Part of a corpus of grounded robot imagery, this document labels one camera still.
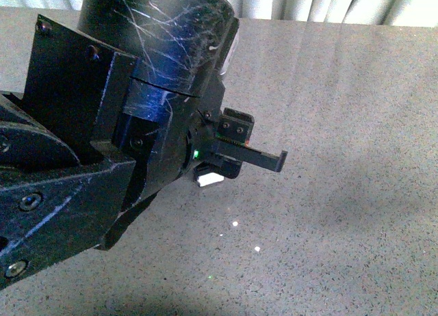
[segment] white curtain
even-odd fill
[[[239,17],[438,26],[438,0],[228,0]],[[82,0],[0,0],[0,5],[80,10]]]

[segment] black metal housing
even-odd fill
[[[197,168],[281,171],[220,110],[239,21],[225,0],[84,0],[79,29],[39,15],[24,94],[0,95],[0,289],[111,248]]]

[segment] gray countertop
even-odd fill
[[[0,8],[2,90],[23,91],[37,13]],[[438,315],[438,31],[241,27],[223,106],[284,171],[178,180],[109,252],[3,290],[0,315]]]

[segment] black cylinder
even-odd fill
[[[78,29],[140,57],[136,79],[200,97],[233,17],[226,0],[84,0]]]

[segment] white light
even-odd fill
[[[209,174],[204,174],[203,176],[199,176],[197,178],[197,182],[199,187],[208,186],[214,183],[219,183],[221,181],[224,181],[225,177],[220,176],[219,174],[215,174],[214,172],[211,172]]]

